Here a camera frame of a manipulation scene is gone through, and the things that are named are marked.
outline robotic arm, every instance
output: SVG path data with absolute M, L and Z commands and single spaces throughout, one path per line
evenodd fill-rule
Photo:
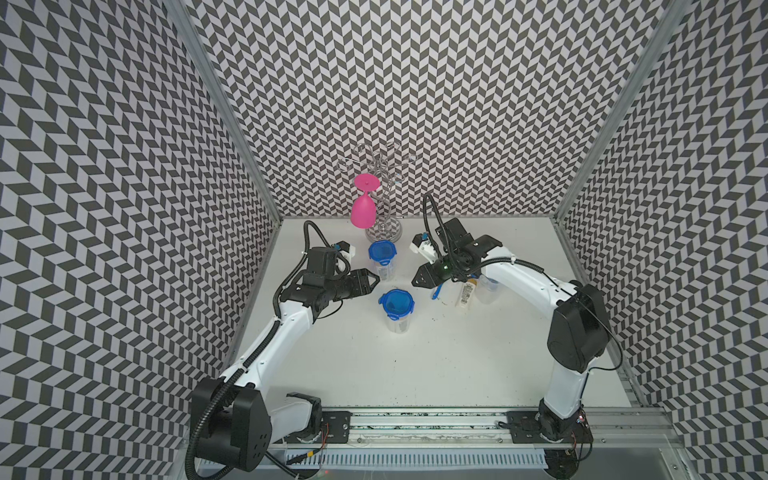
M 308 244 L 306 225 L 305 238 Z M 275 295 L 275 301 L 280 301 L 276 303 L 280 316 L 273 317 L 219 378 L 199 381 L 190 400 L 193 428 L 185 458 L 188 479 L 200 480 L 194 467 L 196 456 L 226 465 L 214 475 L 221 478 L 233 468 L 250 472 L 265 455 L 270 456 L 270 443 L 286 435 L 293 434 L 308 443 L 319 439 L 320 399 L 291 393 L 282 405 L 269 412 L 263 399 L 280 363 L 329 302 L 367 295 L 379 283 L 379 278 L 367 269 L 350 271 L 350 250 L 344 242 L 308 248 Z M 307 268 L 299 270 L 304 261 Z M 339 271 L 339 262 L 344 270 Z
M 610 340 L 600 292 L 591 285 L 551 278 L 539 266 L 518 260 L 493 237 L 474 239 L 456 218 L 445 224 L 439 221 L 437 234 L 447 255 L 439 254 L 429 232 L 416 235 L 411 250 L 429 262 L 420 266 L 412 285 L 434 288 L 448 279 L 466 281 L 482 272 L 551 317 L 547 347 L 555 364 L 548 391 L 539 402 L 538 421 L 547 440 L 567 438 L 578 421 L 589 369 Z

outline vent grille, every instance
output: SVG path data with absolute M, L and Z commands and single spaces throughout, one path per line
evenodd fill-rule
M 287 457 L 303 454 L 304 450 L 291 450 Z M 305 458 L 291 468 L 318 468 L 321 455 Z M 514 449 L 366 449 L 366 452 L 325 452 L 322 455 L 323 468 L 342 470 L 467 470 L 487 468 L 547 468 L 544 450 Z M 218 470 L 221 465 L 203 462 L 205 470 Z M 263 462 L 259 468 L 274 467 Z

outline clear plastic cup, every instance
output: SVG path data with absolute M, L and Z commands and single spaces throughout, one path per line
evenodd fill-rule
M 405 333 L 408 331 L 408 327 L 411 326 L 411 317 L 406 316 L 397 320 L 387 319 L 386 325 L 389 327 L 390 332 Z
M 478 279 L 478 287 L 475 289 L 475 296 L 481 303 L 488 305 L 502 295 L 502 289 L 504 286 L 499 282 L 481 275 Z
M 387 316 L 386 324 L 390 332 L 405 333 L 411 326 L 411 313 L 415 302 L 410 293 L 395 288 L 381 295 L 379 303 Z
M 395 275 L 395 244 L 389 240 L 379 240 L 371 243 L 368 248 L 368 257 L 371 259 L 371 271 L 385 282 Z
M 395 259 L 387 261 L 386 265 L 380 262 L 373 262 L 373 272 L 379 276 L 381 281 L 389 280 L 395 274 Z

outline bottle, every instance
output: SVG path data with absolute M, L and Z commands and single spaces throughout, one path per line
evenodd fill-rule
M 504 287 L 491 278 L 481 275 L 478 279 L 478 289 L 475 291 L 477 299 L 486 305 L 494 303 L 502 294 Z
M 385 282 L 395 274 L 395 244 L 389 240 L 379 240 L 368 247 L 368 257 L 373 261 L 373 272 Z
M 395 288 L 381 295 L 379 303 L 384 307 L 387 315 L 387 328 L 393 333 L 405 333 L 411 325 L 410 314 L 416 303 L 413 297 L 405 290 Z
M 462 285 L 462 291 L 458 294 L 458 300 L 456 306 L 461 309 L 469 308 L 469 303 L 472 301 L 472 294 L 478 286 L 478 281 L 474 278 L 467 280 Z

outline chevron pattern wallpaper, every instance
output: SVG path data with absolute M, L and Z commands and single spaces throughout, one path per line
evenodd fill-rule
M 163 478 L 272 231 L 158 0 L 0 2 L 0 478 Z
M 278 208 L 311 216 L 393 141 L 397 214 L 553 212 L 669 0 L 186 1 Z
M 768 4 L 694 2 L 567 218 L 704 478 L 768 478 Z

